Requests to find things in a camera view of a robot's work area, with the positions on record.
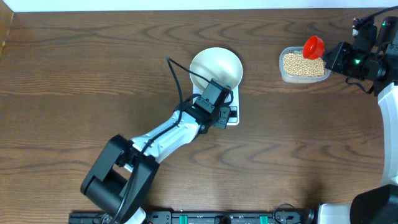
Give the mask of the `red plastic measuring scoop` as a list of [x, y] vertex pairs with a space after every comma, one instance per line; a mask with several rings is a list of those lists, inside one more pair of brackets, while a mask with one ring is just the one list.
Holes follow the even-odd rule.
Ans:
[[321, 58], [325, 51], [325, 43], [318, 36], [311, 36], [303, 46], [303, 57], [315, 60]]

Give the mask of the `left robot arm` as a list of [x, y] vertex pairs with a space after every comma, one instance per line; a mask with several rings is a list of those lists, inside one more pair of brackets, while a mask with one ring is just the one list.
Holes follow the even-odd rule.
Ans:
[[80, 191], [111, 217], [111, 223], [143, 223], [142, 209], [160, 163], [179, 147], [206, 134], [210, 127], [224, 129], [230, 108], [228, 85], [211, 79], [202, 94], [177, 105], [163, 124], [130, 140], [112, 137], [81, 184]]

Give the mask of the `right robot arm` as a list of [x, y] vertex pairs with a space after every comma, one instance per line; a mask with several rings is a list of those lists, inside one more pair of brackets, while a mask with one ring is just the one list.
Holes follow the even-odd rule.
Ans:
[[382, 172], [379, 185], [347, 204], [323, 203], [317, 223], [397, 223], [397, 17], [375, 25], [374, 16], [355, 18], [352, 43], [325, 50], [325, 67], [346, 77], [349, 84], [371, 82], [380, 112]]

